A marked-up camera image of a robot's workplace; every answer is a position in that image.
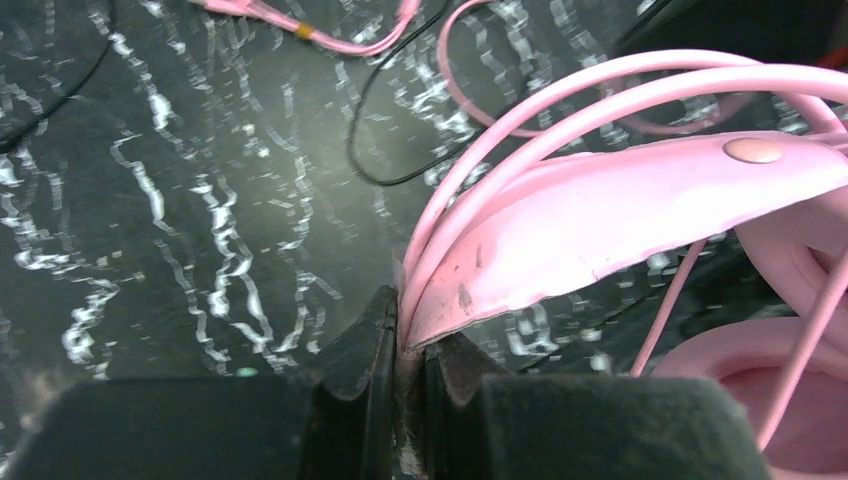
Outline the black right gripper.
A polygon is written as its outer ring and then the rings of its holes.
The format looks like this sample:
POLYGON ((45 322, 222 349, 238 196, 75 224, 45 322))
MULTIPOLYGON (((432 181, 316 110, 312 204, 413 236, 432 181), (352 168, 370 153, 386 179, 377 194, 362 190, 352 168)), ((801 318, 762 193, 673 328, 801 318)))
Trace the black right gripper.
POLYGON ((665 49, 732 53, 764 63, 847 65, 843 0, 656 1, 616 40, 613 55, 665 49))

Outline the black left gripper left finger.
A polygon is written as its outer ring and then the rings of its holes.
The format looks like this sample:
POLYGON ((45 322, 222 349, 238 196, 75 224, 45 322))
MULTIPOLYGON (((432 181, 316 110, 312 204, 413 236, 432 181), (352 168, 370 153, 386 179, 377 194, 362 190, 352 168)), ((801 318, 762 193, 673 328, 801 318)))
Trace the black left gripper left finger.
POLYGON ((26 433, 9 479, 388 479, 397 293, 292 374, 80 383, 26 433))

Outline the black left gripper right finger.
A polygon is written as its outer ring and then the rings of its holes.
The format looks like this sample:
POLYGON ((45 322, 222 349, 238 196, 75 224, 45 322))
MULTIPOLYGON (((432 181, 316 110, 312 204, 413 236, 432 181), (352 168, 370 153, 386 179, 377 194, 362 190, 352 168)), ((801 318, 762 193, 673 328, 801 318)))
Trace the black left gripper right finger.
POLYGON ((766 479, 741 407, 703 379, 512 375, 462 334, 424 364, 433 479, 766 479))

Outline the pink headphones with cable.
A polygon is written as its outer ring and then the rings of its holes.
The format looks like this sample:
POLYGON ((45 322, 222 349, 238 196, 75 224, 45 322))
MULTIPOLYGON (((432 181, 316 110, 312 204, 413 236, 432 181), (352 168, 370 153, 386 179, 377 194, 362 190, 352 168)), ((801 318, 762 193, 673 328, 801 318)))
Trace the pink headphones with cable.
POLYGON ((708 238, 734 230, 794 311, 701 334, 657 367, 726 380, 753 408, 774 479, 847 475, 847 99, 843 71, 671 49, 592 65, 499 118, 472 105, 437 44, 451 96, 484 129, 424 208, 397 268, 396 433, 402 470, 428 473, 410 396, 424 350, 477 321, 592 285, 680 246, 681 262, 636 357, 638 376, 708 238), (662 126, 660 140, 613 153, 562 146, 647 108, 706 94, 768 91, 809 124, 707 134, 662 126))

